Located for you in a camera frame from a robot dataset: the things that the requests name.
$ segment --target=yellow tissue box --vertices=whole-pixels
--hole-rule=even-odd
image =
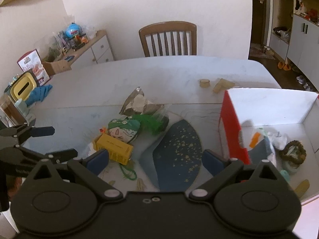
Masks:
[[[94,139],[93,148],[96,151],[104,148],[108,151],[110,160],[127,165],[134,147],[107,134],[101,134]]]

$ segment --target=bolt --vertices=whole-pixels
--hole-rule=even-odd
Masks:
[[[143,203],[150,204],[152,201],[150,199],[143,199]]]
[[[206,190],[203,189],[196,189],[192,191],[193,196],[197,197],[197,198],[202,198],[208,195],[208,192]]]
[[[159,202],[159,201],[160,201],[160,198],[159,198],[159,197],[152,197],[152,201],[154,201],[154,202]]]
[[[118,190],[114,189],[109,189],[104,191],[104,195],[107,196],[108,198],[116,198],[120,195],[121,193]]]

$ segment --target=doormat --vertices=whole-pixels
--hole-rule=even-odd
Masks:
[[[273,56],[266,55],[263,52],[261,45],[253,44],[253,43],[251,43],[250,47],[249,47],[249,56],[250,57],[261,57],[261,58],[275,59]]]

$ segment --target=blue globe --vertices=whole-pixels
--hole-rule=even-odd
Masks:
[[[73,38],[75,36],[75,32],[81,32],[80,26],[75,23],[72,23],[69,27],[66,28],[65,35],[67,38]]]

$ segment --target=dark wooden floor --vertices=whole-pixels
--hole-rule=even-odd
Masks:
[[[283,89],[293,89],[293,90],[304,90],[303,86],[298,83],[296,77],[300,74],[294,72],[293,70],[285,71],[278,68],[277,59],[259,58],[259,57],[248,57],[250,60],[257,61],[264,65],[268,72],[275,78]]]

